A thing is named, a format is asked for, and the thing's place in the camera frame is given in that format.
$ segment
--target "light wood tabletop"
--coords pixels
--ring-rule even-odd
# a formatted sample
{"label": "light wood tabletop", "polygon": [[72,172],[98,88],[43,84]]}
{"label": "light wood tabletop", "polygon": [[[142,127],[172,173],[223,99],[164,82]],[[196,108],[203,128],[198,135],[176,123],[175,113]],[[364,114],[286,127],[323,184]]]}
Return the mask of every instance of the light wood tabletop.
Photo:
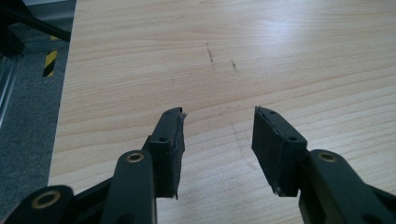
{"label": "light wood tabletop", "polygon": [[250,148],[255,105],[396,194],[396,1],[77,1],[49,184],[111,177],[182,106],[159,223],[302,223]]}

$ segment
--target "floor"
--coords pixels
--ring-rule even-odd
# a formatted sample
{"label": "floor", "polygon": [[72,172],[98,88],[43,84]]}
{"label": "floor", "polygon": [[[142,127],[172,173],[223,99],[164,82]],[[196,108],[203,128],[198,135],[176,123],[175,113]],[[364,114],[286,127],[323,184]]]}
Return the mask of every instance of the floor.
{"label": "floor", "polygon": [[[51,23],[71,30],[73,18]],[[12,29],[24,43],[49,38],[21,24]],[[47,52],[20,59],[0,127],[0,220],[25,196],[48,184],[67,54],[68,47],[58,49],[52,77],[43,77]]]}

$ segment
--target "wood grain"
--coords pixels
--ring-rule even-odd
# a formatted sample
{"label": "wood grain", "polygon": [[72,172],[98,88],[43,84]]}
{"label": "wood grain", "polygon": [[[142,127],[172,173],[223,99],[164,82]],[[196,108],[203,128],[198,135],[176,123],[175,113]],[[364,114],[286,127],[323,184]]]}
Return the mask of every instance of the wood grain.
{"label": "wood grain", "polygon": [[250,149],[255,105],[396,194],[396,2],[77,2],[49,184],[112,176],[182,106],[179,200],[159,223],[302,223]]}

